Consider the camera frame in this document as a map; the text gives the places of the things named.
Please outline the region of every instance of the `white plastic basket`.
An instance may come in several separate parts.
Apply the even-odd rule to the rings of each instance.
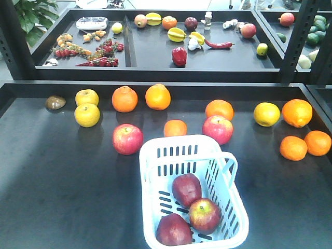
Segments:
[[[143,230],[147,244],[170,248],[156,239],[160,219],[177,213],[189,223],[188,210],[172,195],[172,182],[192,173],[201,183],[202,197],[210,198],[222,211],[218,228],[206,236],[193,228],[193,243],[172,248],[234,248],[248,235],[248,215],[234,183],[238,163],[231,153],[205,135],[161,137],[147,141],[140,151]]]

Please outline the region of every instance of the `floor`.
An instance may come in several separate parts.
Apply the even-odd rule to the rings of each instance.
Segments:
[[[261,6],[266,8],[268,5],[272,4],[271,10],[287,11],[283,7],[282,0],[257,0],[258,3],[255,4],[255,0],[249,0],[251,2],[251,9]],[[61,15],[65,9],[74,8],[76,6],[75,1],[72,0],[58,0],[59,14]],[[233,9],[240,9],[242,7],[240,0],[124,0],[124,9],[190,9],[190,10],[223,10],[229,9],[232,5]],[[294,3],[296,10],[300,8],[299,3]],[[0,86],[2,85],[1,80],[12,80],[12,76],[7,68],[5,60],[0,56]]]

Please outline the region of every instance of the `tangerine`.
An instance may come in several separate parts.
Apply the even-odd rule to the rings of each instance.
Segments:
[[[314,156],[323,156],[331,149],[331,137],[323,131],[310,131],[305,142],[308,146],[308,153]]]
[[[179,119],[166,122],[164,126],[164,136],[183,136],[187,134],[187,124]]]
[[[307,144],[297,136],[287,136],[280,144],[281,155],[291,161],[300,161],[307,154]]]
[[[312,107],[305,100],[293,99],[284,104],[281,113],[286,123],[296,128],[301,128],[310,122]]]
[[[213,100],[206,106],[205,114],[206,118],[221,115],[231,121],[234,117],[234,109],[232,105],[225,100]]]
[[[154,110],[165,110],[171,104],[171,94],[161,83],[149,87],[145,93],[148,107]]]
[[[128,86],[119,87],[113,92],[112,105],[118,112],[131,112],[135,109],[137,103],[137,93]]]

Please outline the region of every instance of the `green plant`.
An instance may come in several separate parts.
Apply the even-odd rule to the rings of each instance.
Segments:
[[[56,0],[12,0],[27,43],[33,47],[44,34],[35,24],[49,29],[59,16],[50,10],[58,10]]]

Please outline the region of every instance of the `avocado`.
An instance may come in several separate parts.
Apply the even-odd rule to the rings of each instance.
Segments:
[[[319,42],[321,43],[324,40],[326,32],[318,30],[314,34],[316,34],[319,37],[319,39],[320,39]]]
[[[276,35],[279,37],[282,43],[285,43],[287,41],[287,38],[284,34],[277,32]]]
[[[316,15],[315,18],[313,19],[313,22],[315,22],[317,20],[323,21],[323,23],[326,25],[326,18],[325,17],[323,17],[321,15]]]
[[[307,44],[309,46],[315,47],[319,42],[320,42],[320,38],[318,37],[318,35],[316,35],[314,33],[308,34]]]
[[[322,20],[316,20],[313,23],[314,26],[317,27],[318,30],[325,32],[326,31],[326,26],[325,23]]]
[[[311,26],[309,33],[315,33],[316,31],[318,31],[318,28],[316,26]]]

